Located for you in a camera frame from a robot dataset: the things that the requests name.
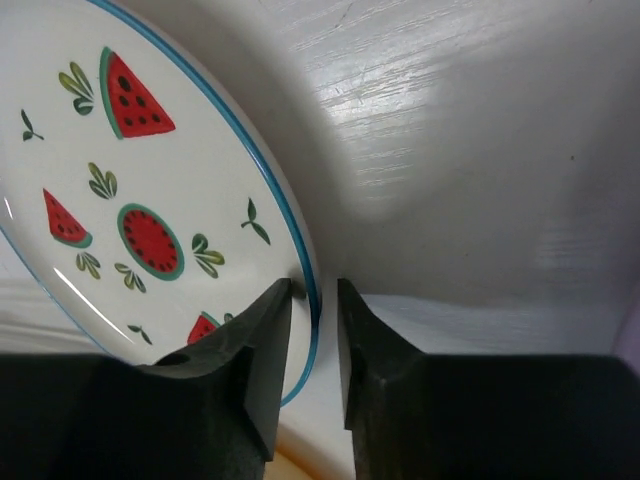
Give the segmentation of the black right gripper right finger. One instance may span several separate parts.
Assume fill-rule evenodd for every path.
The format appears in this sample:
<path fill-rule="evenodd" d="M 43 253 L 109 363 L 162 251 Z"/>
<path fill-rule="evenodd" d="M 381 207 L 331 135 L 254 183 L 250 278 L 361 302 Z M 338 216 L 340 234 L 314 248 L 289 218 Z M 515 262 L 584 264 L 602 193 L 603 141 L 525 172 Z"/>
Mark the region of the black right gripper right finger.
<path fill-rule="evenodd" d="M 602 355 L 426 353 L 337 283 L 360 479 L 635 479 L 639 379 Z"/>

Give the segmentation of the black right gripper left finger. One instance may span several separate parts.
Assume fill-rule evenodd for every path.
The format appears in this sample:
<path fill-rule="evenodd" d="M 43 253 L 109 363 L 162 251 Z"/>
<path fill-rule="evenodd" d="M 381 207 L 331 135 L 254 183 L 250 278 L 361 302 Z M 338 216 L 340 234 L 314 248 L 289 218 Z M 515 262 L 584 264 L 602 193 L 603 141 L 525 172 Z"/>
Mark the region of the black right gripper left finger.
<path fill-rule="evenodd" d="M 259 479 L 273 458 L 292 285 L 152 365 L 1 358 L 5 479 Z"/>

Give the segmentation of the watermelon pattern white plate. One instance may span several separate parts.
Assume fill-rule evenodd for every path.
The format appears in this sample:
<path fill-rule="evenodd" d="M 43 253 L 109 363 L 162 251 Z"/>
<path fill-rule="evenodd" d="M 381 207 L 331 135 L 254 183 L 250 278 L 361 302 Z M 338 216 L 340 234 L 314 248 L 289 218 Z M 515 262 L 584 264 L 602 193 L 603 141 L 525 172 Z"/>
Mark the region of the watermelon pattern white plate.
<path fill-rule="evenodd" d="M 288 277 L 283 401 L 310 376 L 319 275 L 284 175 L 218 82 L 110 1 L 1 5 L 1 231 L 64 313 L 132 364 Z"/>

